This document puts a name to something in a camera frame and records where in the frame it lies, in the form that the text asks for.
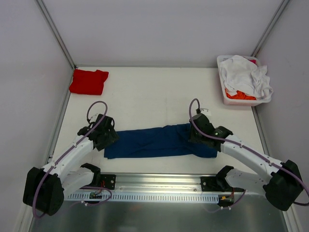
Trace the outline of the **blue mickey t shirt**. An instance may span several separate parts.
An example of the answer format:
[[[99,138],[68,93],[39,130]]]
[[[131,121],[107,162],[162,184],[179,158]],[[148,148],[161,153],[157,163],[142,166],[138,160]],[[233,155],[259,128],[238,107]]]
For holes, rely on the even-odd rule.
[[[217,151],[205,144],[189,141],[190,124],[167,125],[159,128],[124,130],[119,140],[104,149],[107,159],[159,158],[195,155],[215,158]]]

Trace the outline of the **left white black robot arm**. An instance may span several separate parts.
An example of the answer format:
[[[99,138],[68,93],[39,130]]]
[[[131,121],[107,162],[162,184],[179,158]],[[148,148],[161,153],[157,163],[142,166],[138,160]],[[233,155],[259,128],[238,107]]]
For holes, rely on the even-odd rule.
[[[72,144],[57,160],[41,168],[33,167],[26,177],[23,203],[36,212],[54,215],[62,206],[65,198],[78,189],[88,186],[99,187],[101,170],[85,163],[73,172],[73,168],[94,150],[102,151],[115,143],[119,136],[114,129],[114,119],[98,114],[94,121],[81,128]]]

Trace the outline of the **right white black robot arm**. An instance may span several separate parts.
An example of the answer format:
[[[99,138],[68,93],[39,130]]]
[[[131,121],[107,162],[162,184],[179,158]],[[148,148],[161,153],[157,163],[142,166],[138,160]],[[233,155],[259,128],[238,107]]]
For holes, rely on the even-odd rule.
[[[229,129],[223,126],[215,128],[202,113],[191,117],[189,122],[191,142],[206,144],[253,171],[247,173],[225,166],[216,175],[219,190],[227,191],[234,187],[257,193],[281,211],[287,211],[304,190],[299,168],[293,161],[283,162],[258,153]]]

